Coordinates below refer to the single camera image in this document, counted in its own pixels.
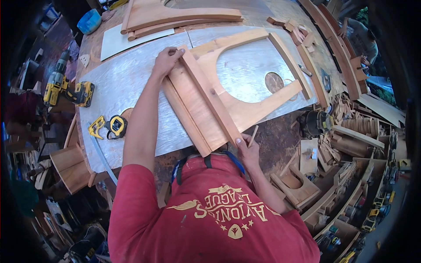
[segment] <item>carpentry workshop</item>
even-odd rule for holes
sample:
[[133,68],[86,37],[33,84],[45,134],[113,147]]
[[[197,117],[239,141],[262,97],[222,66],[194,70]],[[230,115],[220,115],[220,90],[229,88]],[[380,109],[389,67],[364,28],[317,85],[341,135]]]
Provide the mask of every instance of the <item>carpentry workshop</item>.
[[2,261],[415,255],[412,5],[2,1]]

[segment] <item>cable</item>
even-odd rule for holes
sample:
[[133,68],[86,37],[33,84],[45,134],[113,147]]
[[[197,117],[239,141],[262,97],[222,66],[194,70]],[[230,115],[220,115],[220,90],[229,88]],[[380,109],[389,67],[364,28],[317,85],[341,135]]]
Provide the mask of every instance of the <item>cable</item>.
[[79,242],[82,242],[82,241],[88,241],[88,242],[90,242],[89,240],[84,240],[84,238],[88,235],[89,229],[90,229],[91,227],[96,227],[96,228],[98,228],[98,229],[101,231],[101,234],[104,236],[104,239],[105,239],[105,233],[104,233],[104,231],[102,231],[102,229],[100,229],[99,227],[92,225],[92,226],[88,227],[88,229],[86,230],[86,234],[85,234],[85,236],[84,236],[81,240],[79,240],[78,242],[76,242],[76,243],[74,243],[73,245],[71,245],[71,246],[70,246],[70,248],[69,248],[69,250],[68,250],[67,252],[70,252],[71,248],[72,248],[74,245],[76,245],[77,243],[79,243]]

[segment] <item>stacked wooden discs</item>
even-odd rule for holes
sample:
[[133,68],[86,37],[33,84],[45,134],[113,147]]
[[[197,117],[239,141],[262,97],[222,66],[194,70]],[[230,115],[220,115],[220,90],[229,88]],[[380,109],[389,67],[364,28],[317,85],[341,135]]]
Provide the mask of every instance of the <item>stacked wooden discs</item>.
[[342,127],[354,130],[362,134],[371,134],[371,137],[376,137],[379,134],[379,122],[376,118],[358,118],[355,120],[344,120]]

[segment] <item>hand in background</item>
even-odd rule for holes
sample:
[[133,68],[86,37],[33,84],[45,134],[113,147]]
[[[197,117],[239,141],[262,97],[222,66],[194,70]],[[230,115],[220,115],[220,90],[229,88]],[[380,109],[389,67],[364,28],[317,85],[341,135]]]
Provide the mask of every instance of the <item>hand in background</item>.
[[369,66],[370,65],[370,62],[367,60],[367,57],[366,56],[362,56],[361,57],[361,64],[364,64],[366,66]]
[[338,32],[338,36],[340,36],[341,38],[346,37],[346,27],[344,27],[344,26],[341,27],[341,29]]
[[238,158],[244,165],[248,173],[260,170],[259,166],[259,145],[254,140],[251,142],[250,148],[247,145],[250,143],[251,136],[248,134],[241,134],[244,141],[240,138],[235,139],[238,147]]
[[173,70],[177,60],[184,54],[185,50],[177,50],[176,47],[167,47],[159,52],[155,59],[155,65],[152,74],[159,77],[165,77]]

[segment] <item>cordless drill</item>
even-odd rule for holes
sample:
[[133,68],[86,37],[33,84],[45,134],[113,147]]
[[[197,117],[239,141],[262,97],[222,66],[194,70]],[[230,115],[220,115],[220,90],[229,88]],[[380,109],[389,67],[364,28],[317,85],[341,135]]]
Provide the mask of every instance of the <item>cordless drill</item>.
[[61,54],[57,61],[54,72],[50,75],[44,93],[44,105],[47,107],[57,106],[61,94],[66,99],[79,107],[89,107],[91,105],[93,90],[95,85],[89,81],[76,84],[75,89],[69,88],[69,80],[64,75],[67,61],[70,58],[70,46]]

